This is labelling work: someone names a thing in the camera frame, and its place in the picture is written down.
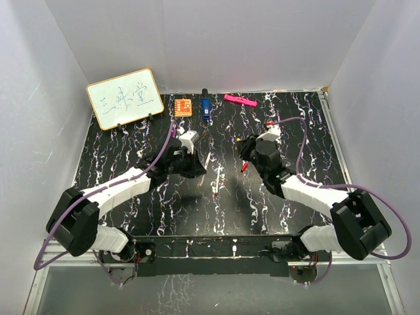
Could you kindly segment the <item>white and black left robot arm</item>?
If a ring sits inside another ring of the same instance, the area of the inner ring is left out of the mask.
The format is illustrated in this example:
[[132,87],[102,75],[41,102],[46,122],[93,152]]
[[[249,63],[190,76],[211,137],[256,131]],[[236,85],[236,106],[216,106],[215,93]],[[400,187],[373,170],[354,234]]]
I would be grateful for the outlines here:
[[129,199],[157,188],[170,175],[194,179],[205,173],[194,145],[172,138],[162,154],[148,154],[108,182],[84,190],[65,190],[46,231],[74,257],[92,249],[130,261],[136,251],[132,237],[120,228],[100,225],[100,219]]

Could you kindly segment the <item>white pen red tip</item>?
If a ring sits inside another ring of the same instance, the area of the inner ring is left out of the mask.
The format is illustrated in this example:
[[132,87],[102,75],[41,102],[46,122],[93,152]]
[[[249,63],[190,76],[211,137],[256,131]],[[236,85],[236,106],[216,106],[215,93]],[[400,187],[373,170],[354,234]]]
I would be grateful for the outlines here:
[[218,196],[219,195],[220,174],[221,174],[221,165],[219,164],[219,166],[217,168],[217,179],[216,179],[216,186],[215,186],[215,196]]

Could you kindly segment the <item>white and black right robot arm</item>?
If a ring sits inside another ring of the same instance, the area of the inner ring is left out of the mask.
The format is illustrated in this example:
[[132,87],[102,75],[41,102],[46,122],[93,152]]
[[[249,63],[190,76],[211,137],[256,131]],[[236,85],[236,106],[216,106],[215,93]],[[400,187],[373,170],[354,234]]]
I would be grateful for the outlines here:
[[365,191],[315,188],[304,184],[282,162],[278,144],[252,135],[236,143],[239,157],[257,170],[266,189],[331,219],[325,226],[303,228],[292,238],[294,256],[305,261],[318,251],[344,251],[363,260],[391,236],[392,230]]

